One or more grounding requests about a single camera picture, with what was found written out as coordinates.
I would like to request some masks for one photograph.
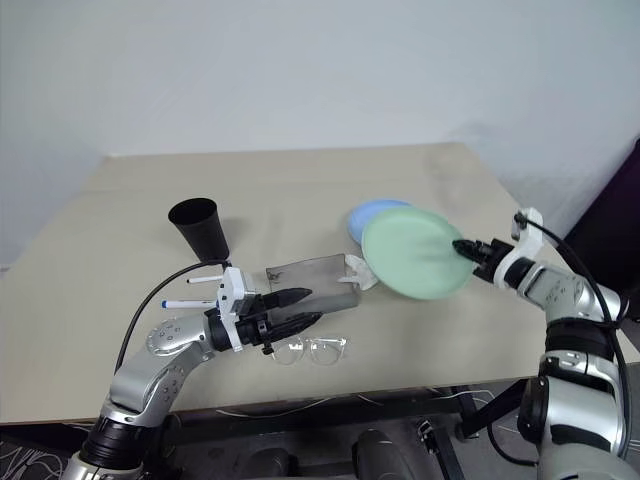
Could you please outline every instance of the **black cable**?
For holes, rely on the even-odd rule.
[[[609,327],[609,341],[611,342],[611,346],[613,347],[613,352],[616,357],[616,361],[618,362],[618,369],[620,371],[620,387],[622,389],[622,410],[624,415],[625,422],[625,432],[622,440],[622,450],[620,452],[620,456],[622,458],[626,457],[627,451],[629,449],[629,441],[631,440],[631,392],[629,390],[629,376],[627,371],[627,363],[624,359],[624,354],[622,353],[622,348],[620,348],[620,342],[618,342],[618,337],[616,335],[616,328],[619,328],[619,323],[614,323],[611,318],[611,312],[609,311],[609,306],[602,295],[602,291],[600,290],[600,286],[596,282],[591,272],[587,266],[582,262],[578,254],[571,248],[571,246],[565,242],[562,238],[558,237],[551,230],[543,227],[542,225],[538,225],[536,222],[529,220],[521,213],[517,213],[514,217],[514,220],[520,224],[528,223],[532,227],[537,228],[542,233],[544,233],[547,237],[551,238],[555,241],[560,247],[562,247],[562,251],[558,250],[558,253],[566,260],[567,263],[575,265],[578,270],[581,270],[579,273],[584,276],[584,278],[589,283],[589,286],[593,290],[596,298],[598,299],[598,303],[600,304],[600,308],[602,309],[602,314],[604,315],[604,321]]]
[[[179,276],[184,275],[185,273],[191,272],[192,270],[196,270],[198,268],[206,267],[209,265],[222,265],[222,268],[227,268],[231,266],[231,263],[229,263],[227,260],[207,260],[206,262],[195,263],[186,268],[183,268],[182,270],[174,273],[173,275],[168,276],[162,282],[160,282],[153,290],[151,290],[151,292],[149,292],[149,295],[146,296],[146,298],[142,301],[142,303],[136,310],[136,313],[134,313],[133,317],[131,317],[131,322],[129,322],[127,333],[124,334],[122,345],[120,346],[120,353],[118,353],[118,359],[116,360],[116,368],[113,372],[114,374],[122,366],[122,362],[124,361],[124,355],[127,352],[127,346],[129,345],[129,340],[131,340],[131,335],[133,334],[133,330],[136,328],[136,323],[138,323],[138,319],[140,318],[142,311],[146,308],[146,306],[149,304],[151,299],[160,290],[162,290],[164,287],[166,287],[169,283],[174,281]]]
[[[491,446],[498,453],[498,455],[500,455],[506,461],[511,462],[511,463],[515,463],[516,465],[520,465],[522,467],[537,467],[538,466],[538,462],[535,462],[533,460],[523,460],[522,458],[515,458],[515,457],[512,457],[511,455],[509,455],[504,450],[502,450],[502,447],[498,444],[498,441],[496,440],[496,437],[495,437],[495,435],[493,433],[493,423],[490,423],[489,425],[487,425],[487,433],[489,434],[489,441],[491,442]]]

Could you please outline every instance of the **gray wall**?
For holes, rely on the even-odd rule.
[[[0,1],[2,264],[107,154],[457,139],[564,233],[640,130],[637,0]]]

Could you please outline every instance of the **beige tabletop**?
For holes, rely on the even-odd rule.
[[[265,267],[359,253],[346,218],[370,199],[406,200],[485,241],[509,240],[517,208],[459,144],[106,159],[0,284],[0,422],[98,414],[139,302],[196,261],[167,221],[172,205],[193,196],[216,200],[234,265],[263,291]],[[549,247],[540,258],[563,264]],[[143,314],[129,353],[172,315],[161,298],[209,298],[214,288],[181,280],[167,287]],[[309,330],[349,338],[336,365],[303,358],[282,366],[257,348],[221,353],[191,374],[174,409],[533,375],[544,332],[541,311],[475,277],[451,298],[428,302],[378,285],[357,308]],[[621,337],[627,359],[640,360]]]

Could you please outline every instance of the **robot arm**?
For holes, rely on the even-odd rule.
[[[162,322],[116,372],[100,417],[69,461],[63,480],[138,478],[151,439],[189,373],[212,359],[214,351],[263,344],[263,352],[270,354],[271,342],[301,332],[322,314],[301,313],[272,325],[268,310],[296,303],[310,293],[294,288],[258,295],[247,275],[228,267],[217,308]]]
[[[533,209],[520,214],[541,223]],[[515,289],[545,312],[545,353],[538,377],[527,384],[518,430],[540,451],[539,478],[592,478],[588,475],[597,472],[610,475],[605,478],[640,478],[619,458],[627,434],[624,399],[602,307],[583,277],[530,258],[542,246],[541,232],[532,228],[514,221],[515,247],[497,239],[453,244],[478,264],[476,276]],[[611,317],[621,316],[620,297],[599,288]]]

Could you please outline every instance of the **white clip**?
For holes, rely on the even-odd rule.
[[[520,213],[532,222],[542,226],[542,215],[535,208],[524,208],[520,210]],[[529,224],[522,228],[515,219],[511,225],[511,238],[518,240],[518,243],[502,259],[498,268],[496,268],[496,273],[493,275],[493,283],[502,289],[509,288],[509,285],[505,282],[505,276],[511,265],[523,257],[533,260],[544,245],[540,230]]]
[[[234,352],[242,350],[242,342],[238,336],[236,322],[238,321],[238,306],[247,295],[244,277],[239,268],[228,267],[222,275],[222,284],[218,288],[218,309],[222,326],[227,331],[229,343]]]

